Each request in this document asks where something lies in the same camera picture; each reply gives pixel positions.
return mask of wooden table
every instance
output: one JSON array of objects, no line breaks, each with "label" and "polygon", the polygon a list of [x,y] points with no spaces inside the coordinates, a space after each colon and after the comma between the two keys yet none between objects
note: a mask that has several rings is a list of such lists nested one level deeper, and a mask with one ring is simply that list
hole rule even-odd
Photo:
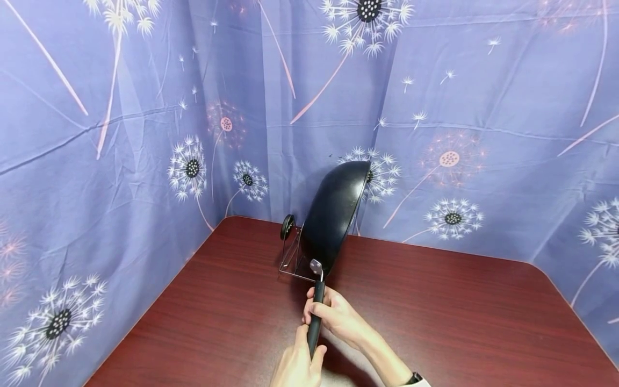
[{"label": "wooden table", "polygon": [[[267,386],[311,286],[278,275],[279,228],[225,219],[87,386]],[[327,284],[432,387],[619,386],[529,264],[349,236]],[[323,386],[381,386],[358,352],[326,339]]]}]

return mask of black handle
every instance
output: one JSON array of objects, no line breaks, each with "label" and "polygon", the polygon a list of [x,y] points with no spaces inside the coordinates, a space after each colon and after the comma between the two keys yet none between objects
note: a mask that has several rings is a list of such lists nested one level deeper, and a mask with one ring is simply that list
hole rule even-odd
[{"label": "black handle", "polygon": [[[314,302],[322,302],[324,300],[324,282],[317,280],[314,284]],[[311,315],[311,322],[308,330],[308,345],[309,357],[314,357],[316,346],[318,344],[318,336],[320,335],[320,324],[322,319],[318,316]]]}]

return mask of frying pan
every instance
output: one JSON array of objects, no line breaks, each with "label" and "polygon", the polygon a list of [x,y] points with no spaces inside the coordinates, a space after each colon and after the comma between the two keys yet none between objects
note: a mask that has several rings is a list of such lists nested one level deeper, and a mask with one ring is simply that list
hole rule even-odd
[{"label": "frying pan", "polygon": [[[319,276],[314,302],[324,300],[324,281],[329,275],[352,220],[365,185],[372,179],[370,162],[351,161],[333,168],[323,179],[303,224],[300,245],[310,269]],[[320,333],[320,317],[311,315],[309,354],[314,357]]]}]

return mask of right hand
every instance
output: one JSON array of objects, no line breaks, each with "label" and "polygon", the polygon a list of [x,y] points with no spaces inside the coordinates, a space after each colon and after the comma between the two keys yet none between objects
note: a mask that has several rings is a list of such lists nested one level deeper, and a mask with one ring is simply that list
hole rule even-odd
[{"label": "right hand", "polygon": [[303,309],[304,323],[309,324],[311,315],[316,315],[322,319],[325,328],[338,339],[356,350],[361,350],[363,341],[368,339],[373,330],[340,293],[325,286],[323,302],[314,302],[312,287],[307,297]]}]

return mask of left hand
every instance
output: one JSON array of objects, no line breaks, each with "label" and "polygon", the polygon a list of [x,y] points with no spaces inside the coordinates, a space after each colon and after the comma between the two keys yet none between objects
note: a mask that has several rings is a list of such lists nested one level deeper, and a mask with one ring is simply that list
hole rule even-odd
[{"label": "left hand", "polygon": [[275,368],[270,387],[320,387],[322,360],[327,347],[318,346],[314,358],[310,358],[308,345],[309,326],[297,328],[295,344],[286,348]]}]

